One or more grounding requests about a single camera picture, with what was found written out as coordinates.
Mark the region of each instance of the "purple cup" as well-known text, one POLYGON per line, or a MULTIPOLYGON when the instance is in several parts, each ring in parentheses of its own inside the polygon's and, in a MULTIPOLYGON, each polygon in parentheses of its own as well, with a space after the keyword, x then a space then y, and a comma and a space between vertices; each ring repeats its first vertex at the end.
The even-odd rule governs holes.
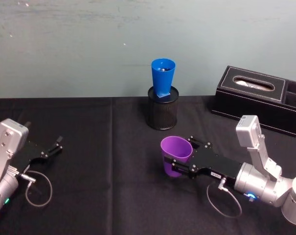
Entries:
POLYGON ((161 150, 166 174, 172 177, 181 176, 182 174, 172 170, 172 165, 170 163, 166 163, 164 157, 167 156, 182 163, 187 162, 193 151, 191 143, 178 136, 168 136, 162 139, 161 150))

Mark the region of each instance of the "white cable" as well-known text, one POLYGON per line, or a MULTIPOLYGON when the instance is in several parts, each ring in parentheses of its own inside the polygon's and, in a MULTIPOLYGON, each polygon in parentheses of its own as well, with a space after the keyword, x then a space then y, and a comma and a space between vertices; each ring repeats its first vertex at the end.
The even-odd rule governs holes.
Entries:
POLYGON ((235 219, 235 218, 238 218, 238 217, 240 217, 241 216, 241 214, 242 214, 242 208, 241 208, 241 205, 240 205, 240 203, 238 202, 238 200, 237 200, 237 198, 230 192, 230 191, 228 191, 228 190, 225 190, 225 192, 227 192, 227 193, 229 193, 230 194, 230 196, 235 200, 235 202, 237 203, 237 205, 238 205, 238 208, 239 208, 239 214, 238 215, 235 215, 235 216, 231 216, 231 215, 227 215, 227 214, 224 214, 223 212, 221 212, 212 202, 211 202, 211 200, 210 200, 210 197, 209 197, 209 195, 208 195, 208 188, 210 187, 210 185, 208 185, 207 186, 207 188, 206 188, 206 196, 207 196, 207 199, 208 199, 208 201, 209 201, 209 203, 211 204, 211 206, 218 212, 218 213, 220 213, 221 215, 223 215, 223 216, 225 216, 225 217, 227 217, 227 218, 232 218, 232 219, 235 219))
POLYGON ((28 170, 27 172, 30 172, 30 173, 35 173, 35 174, 39 174, 39 175, 42 175, 43 177, 45 177, 45 179, 48 181, 49 183, 49 186, 50 186, 50 197, 49 199, 47 200, 47 202, 43 203, 43 204, 34 204, 32 203, 29 198, 28 198, 28 190, 30 187, 27 187, 26 189, 26 192, 25 192, 25 197, 26 197, 26 200, 29 202, 29 204, 31 204, 32 206, 34 207, 44 207, 45 205, 47 205, 50 201, 51 201, 51 198, 52 198, 52 184, 51 184, 51 181, 48 179, 48 177, 46 177, 44 174, 40 173, 40 172, 37 172, 37 171, 34 171, 34 170, 28 170))

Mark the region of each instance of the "tissue box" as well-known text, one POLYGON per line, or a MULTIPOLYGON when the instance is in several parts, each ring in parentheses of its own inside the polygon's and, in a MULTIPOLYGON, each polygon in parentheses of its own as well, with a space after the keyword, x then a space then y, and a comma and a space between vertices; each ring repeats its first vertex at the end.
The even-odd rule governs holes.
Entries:
POLYGON ((257 115, 261 127, 296 136, 296 82, 227 66, 212 113, 239 120, 257 115))

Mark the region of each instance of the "blue cup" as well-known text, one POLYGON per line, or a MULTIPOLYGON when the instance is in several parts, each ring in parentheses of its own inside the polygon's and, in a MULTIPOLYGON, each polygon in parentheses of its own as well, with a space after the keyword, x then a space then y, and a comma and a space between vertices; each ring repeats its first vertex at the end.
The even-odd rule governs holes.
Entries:
POLYGON ((153 90, 159 98, 170 94, 175 66, 175 62, 169 59, 152 61, 153 90))

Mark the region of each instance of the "table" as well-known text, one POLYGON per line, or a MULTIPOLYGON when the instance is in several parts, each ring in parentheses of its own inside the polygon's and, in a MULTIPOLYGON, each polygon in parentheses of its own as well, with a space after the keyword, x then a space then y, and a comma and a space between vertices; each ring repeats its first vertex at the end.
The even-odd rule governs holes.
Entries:
MULTIPOLYGON (((237 121, 211 114, 212 99, 180 97, 178 123, 167 131, 146 125, 146 97, 0 99, 0 121, 30 121, 29 140, 47 146, 64 137, 63 153, 45 171, 53 184, 50 204, 29 205, 19 186, 0 212, 0 235, 296 235, 279 208, 235 194, 243 215, 228 219, 206 198, 213 179, 165 175, 159 144, 169 135, 193 135, 218 154, 251 162, 238 143, 237 121)), ((296 138, 263 133, 283 176, 296 177, 296 138)), ((226 194, 214 188, 210 194, 225 213, 237 212, 226 194)))

